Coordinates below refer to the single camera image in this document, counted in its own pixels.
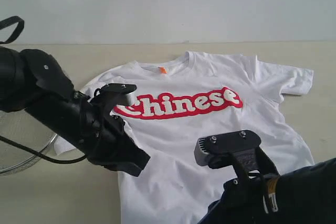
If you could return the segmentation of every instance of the orange label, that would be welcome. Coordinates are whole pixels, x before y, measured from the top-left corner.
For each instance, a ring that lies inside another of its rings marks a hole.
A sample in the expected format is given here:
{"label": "orange label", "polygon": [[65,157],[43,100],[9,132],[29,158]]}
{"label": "orange label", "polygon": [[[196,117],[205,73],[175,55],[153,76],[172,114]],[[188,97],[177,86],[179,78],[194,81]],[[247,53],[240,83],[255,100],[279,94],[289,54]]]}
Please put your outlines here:
{"label": "orange label", "polygon": [[164,67],[159,67],[161,73],[167,73],[166,69]]}

